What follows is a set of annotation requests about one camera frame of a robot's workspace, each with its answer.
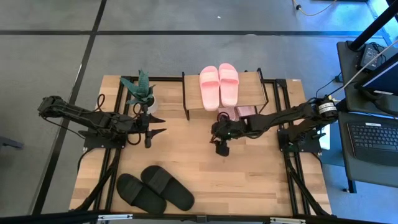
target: keyboard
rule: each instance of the keyboard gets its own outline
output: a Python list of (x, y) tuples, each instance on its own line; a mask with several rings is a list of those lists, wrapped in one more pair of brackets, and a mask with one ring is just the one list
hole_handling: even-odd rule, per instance
[(354, 156), (366, 162), (398, 166), (398, 126), (348, 123)]

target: wooden shelf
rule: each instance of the wooden shelf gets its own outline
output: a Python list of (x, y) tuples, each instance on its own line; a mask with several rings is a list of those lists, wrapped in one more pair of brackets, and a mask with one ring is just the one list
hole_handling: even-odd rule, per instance
[[(184, 75), (185, 107), (187, 110), (203, 109), (199, 75)], [(239, 73), (237, 106), (260, 106), (266, 103), (261, 78), (258, 72)]]

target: plant pot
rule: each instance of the plant pot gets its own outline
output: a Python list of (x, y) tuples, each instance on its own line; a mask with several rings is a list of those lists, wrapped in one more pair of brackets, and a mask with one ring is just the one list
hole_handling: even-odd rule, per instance
[(156, 97), (154, 96), (153, 102), (148, 103), (148, 113), (151, 114), (151, 113), (155, 113), (156, 111), (157, 111), (157, 100), (156, 100)]

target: potted plant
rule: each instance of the potted plant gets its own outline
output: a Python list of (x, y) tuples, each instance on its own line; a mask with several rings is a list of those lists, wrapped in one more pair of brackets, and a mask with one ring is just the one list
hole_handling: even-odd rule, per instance
[(148, 113), (154, 113), (157, 110), (157, 102), (154, 96), (155, 85), (149, 87), (148, 73), (139, 70), (138, 85), (131, 83), (125, 78), (120, 78), (120, 81), (134, 96), (133, 100), (127, 101), (128, 104), (139, 103), (141, 106), (147, 105)]

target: succulent plant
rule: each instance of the succulent plant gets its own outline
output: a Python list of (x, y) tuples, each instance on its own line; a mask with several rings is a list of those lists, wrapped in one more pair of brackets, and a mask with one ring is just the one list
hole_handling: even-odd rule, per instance
[(149, 87), (149, 76), (142, 70), (139, 70), (138, 85), (131, 83), (125, 78), (120, 78), (122, 84), (127, 87), (130, 93), (134, 96), (133, 100), (127, 101), (128, 104), (148, 104), (154, 97), (155, 85)]

